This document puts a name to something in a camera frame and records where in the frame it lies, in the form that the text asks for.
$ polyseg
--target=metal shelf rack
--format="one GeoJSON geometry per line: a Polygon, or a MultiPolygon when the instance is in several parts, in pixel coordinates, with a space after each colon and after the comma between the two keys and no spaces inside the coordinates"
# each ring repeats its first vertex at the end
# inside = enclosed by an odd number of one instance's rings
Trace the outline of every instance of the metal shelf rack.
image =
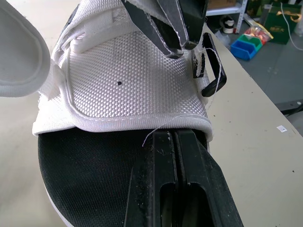
{"type": "Polygon", "coordinates": [[[235,6],[232,7],[227,7],[227,8],[221,8],[221,9],[209,9],[206,12],[206,16],[215,16],[215,15],[225,15],[225,14],[236,14],[239,13],[239,18],[238,18],[238,23],[236,27],[236,33],[239,33],[245,9],[246,9],[246,4],[248,0],[240,0],[239,2],[236,3],[235,6]]]}

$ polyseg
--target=table surface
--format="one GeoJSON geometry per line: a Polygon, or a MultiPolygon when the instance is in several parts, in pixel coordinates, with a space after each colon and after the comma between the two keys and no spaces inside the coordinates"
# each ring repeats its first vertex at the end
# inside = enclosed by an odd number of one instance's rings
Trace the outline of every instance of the table surface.
{"type": "MultiPolygon", "coordinates": [[[[78,0],[9,0],[50,49],[78,0]]],[[[227,84],[208,114],[210,151],[246,227],[303,226],[303,138],[231,53],[214,39],[227,84]],[[276,127],[283,125],[287,131],[276,127]]],[[[210,74],[210,65],[206,61],[210,74]]],[[[38,94],[0,98],[0,226],[63,227],[41,178],[32,136],[38,94]]]]}

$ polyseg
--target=white woven fabric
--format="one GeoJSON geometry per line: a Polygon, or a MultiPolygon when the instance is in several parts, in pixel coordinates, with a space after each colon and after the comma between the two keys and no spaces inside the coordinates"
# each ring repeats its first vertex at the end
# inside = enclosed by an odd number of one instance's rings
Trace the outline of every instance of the white woven fabric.
{"type": "Polygon", "coordinates": [[[166,58],[133,24],[131,31],[121,29],[130,21],[120,0],[81,2],[53,52],[34,134],[72,127],[104,132],[163,126],[203,130],[211,140],[191,59],[166,58]],[[102,14],[107,21],[94,25],[102,14]],[[111,39],[95,39],[91,31],[96,26],[100,34],[114,31],[111,39]],[[79,43],[85,48],[73,51],[79,43]]]}

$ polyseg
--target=black mesh insole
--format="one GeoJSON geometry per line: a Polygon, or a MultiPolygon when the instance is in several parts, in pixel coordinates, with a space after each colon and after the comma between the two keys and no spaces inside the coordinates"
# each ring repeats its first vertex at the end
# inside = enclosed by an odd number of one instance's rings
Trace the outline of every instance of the black mesh insole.
{"type": "Polygon", "coordinates": [[[149,132],[73,128],[39,135],[46,189],[72,225],[124,226],[132,166],[149,132]]]}

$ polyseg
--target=small white label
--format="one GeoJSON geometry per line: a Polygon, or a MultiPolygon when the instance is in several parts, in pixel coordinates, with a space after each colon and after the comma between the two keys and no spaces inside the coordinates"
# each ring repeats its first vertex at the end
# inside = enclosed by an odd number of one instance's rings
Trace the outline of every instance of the small white label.
{"type": "Polygon", "coordinates": [[[286,129],[283,125],[278,126],[277,129],[279,129],[280,132],[285,132],[285,131],[287,131],[287,129],[286,129]]]}

